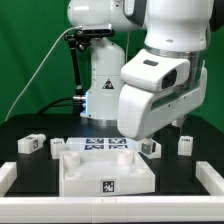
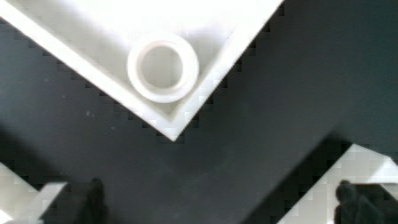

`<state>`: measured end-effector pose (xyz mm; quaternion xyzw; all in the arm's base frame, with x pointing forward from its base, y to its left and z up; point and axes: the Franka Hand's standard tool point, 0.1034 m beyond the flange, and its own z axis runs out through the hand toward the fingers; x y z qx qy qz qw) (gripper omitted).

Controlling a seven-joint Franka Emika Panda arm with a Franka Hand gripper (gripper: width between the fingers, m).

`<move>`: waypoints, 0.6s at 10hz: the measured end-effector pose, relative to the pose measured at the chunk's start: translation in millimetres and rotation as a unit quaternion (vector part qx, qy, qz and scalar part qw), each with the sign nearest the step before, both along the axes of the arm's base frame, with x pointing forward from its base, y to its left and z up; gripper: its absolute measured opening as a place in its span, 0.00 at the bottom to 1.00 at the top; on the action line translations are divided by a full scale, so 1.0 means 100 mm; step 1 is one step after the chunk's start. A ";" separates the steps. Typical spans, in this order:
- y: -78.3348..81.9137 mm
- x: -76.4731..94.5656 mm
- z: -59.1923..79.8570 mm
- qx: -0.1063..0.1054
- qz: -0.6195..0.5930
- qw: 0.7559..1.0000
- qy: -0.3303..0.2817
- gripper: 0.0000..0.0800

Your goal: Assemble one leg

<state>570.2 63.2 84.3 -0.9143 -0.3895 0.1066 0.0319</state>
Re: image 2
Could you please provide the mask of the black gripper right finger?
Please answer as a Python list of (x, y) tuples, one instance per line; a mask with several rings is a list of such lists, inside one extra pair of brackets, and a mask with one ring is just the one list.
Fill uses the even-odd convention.
[(398, 224), (398, 183), (340, 182), (334, 224)]

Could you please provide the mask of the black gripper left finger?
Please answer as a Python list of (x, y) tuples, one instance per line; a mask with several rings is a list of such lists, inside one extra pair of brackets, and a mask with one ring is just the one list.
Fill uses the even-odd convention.
[(109, 207), (105, 186), (98, 178), (84, 184), (70, 184), (62, 190), (59, 203), (59, 224), (105, 224)]

